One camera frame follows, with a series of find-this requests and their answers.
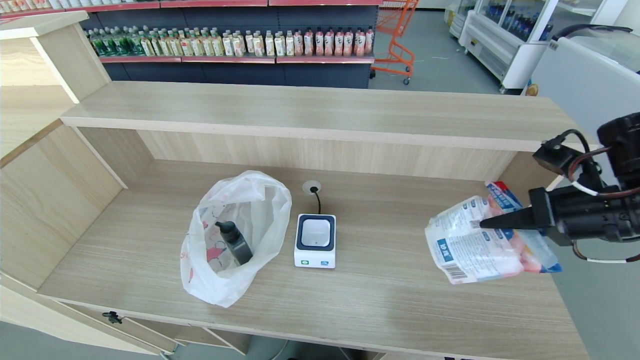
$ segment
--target white wall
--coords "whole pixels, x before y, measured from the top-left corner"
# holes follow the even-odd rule
[[[420,0],[418,2],[418,9],[444,9],[453,4],[453,2],[454,0]]]
[[[626,26],[634,33],[640,33],[640,0],[628,0],[614,25]]]

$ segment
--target orange shopping cart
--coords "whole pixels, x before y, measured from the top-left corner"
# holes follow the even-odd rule
[[[404,35],[413,12],[418,5],[419,0],[391,0],[384,1],[378,10],[378,22],[376,31],[391,34],[387,57],[384,59],[376,59],[374,66],[371,67],[370,78],[376,76],[376,71],[391,72],[393,74],[406,75],[403,83],[409,85],[411,76],[413,75],[413,62],[415,55],[405,46],[402,46],[397,39]],[[402,64],[405,66],[404,71],[390,69],[391,64]]]

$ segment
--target barcode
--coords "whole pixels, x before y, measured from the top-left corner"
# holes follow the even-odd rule
[[[451,279],[454,279],[454,280],[467,278],[467,275],[465,274],[465,272],[460,270],[460,267],[456,263],[443,265],[442,270],[448,272],[449,275],[451,276]]]

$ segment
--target red shelf edge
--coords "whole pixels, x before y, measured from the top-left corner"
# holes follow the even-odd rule
[[[381,6],[383,0],[269,0],[269,6],[322,6],[322,5],[353,5],[353,6]]]
[[[275,63],[275,58],[247,56],[183,56],[183,63]]]
[[[217,8],[267,6],[267,0],[173,0],[160,1],[161,8]]]
[[[24,12],[12,12],[12,13],[4,13],[0,16],[0,19],[11,19],[15,17],[23,17],[29,15],[41,15],[45,13],[61,13],[64,12],[65,9],[37,9],[37,10],[26,10]]]
[[[107,56],[99,58],[101,63],[179,63],[176,56]]]
[[[282,56],[276,63],[347,63],[373,64],[373,56]]]
[[[86,12],[113,12],[118,10],[139,10],[139,9],[159,9],[160,2],[158,1],[145,1],[143,3],[122,3],[111,5],[95,5],[95,6],[83,6],[81,8],[65,9],[68,12],[74,12],[77,10],[84,10]]]

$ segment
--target packaged food bag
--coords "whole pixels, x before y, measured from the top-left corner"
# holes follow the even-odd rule
[[[255,274],[280,252],[291,212],[291,194],[259,171],[218,181],[193,211],[182,242],[180,277],[184,289],[210,304],[229,307],[249,288]],[[239,265],[216,222],[233,221],[253,257]]]
[[[481,220],[522,209],[504,183],[487,183],[486,187],[488,198],[471,197],[432,218],[424,230],[431,256],[449,281],[466,284],[523,271],[562,271],[537,230],[480,228]]]

